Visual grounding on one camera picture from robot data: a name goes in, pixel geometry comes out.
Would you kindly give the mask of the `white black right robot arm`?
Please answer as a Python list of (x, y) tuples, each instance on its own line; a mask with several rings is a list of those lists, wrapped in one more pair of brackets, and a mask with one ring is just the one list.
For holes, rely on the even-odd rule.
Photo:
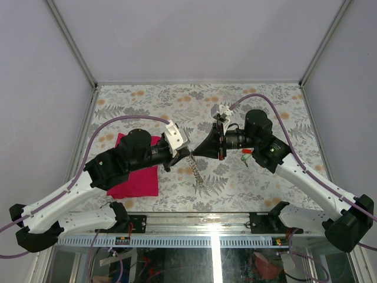
[(367, 195), (355, 196), (330, 182), (310, 167), (293, 149), (272, 133), (272, 121), (262, 110), (250, 110), (243, 129), (227, 130), (230, 111), (214, 113), (209, 135), (194, 150), (194, 156), (224, 160), (228, 150), (251, 149), (255, 162), (304, 192), (321, 208), (321, 212), (282, 204), (269, 217), (274, 232), (299, 228), (324, 235), (336, 248), (351, 252), (373, 225), (374, 202)]

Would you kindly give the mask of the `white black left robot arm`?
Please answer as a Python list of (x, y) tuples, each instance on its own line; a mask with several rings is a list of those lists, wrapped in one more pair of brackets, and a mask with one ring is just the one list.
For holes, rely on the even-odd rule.
[(130, 131), (115, 147), (86, 163), (79, 177), (32, 205), (10, 207), (12, 220), (20, 226), (15, 234), (18, 245), (36, 253), (80, 232), (128, 232), (130, 217), (120, 202), (87, 212), (73, 210), (87, 199), (102, 196), (126, 182), (132, 172), (158, 165), (169, 171), (190, 154), (188, 144), (183, 129), (165, 130), (157, 144), (152, 144), (152, 136), (145, 130)]

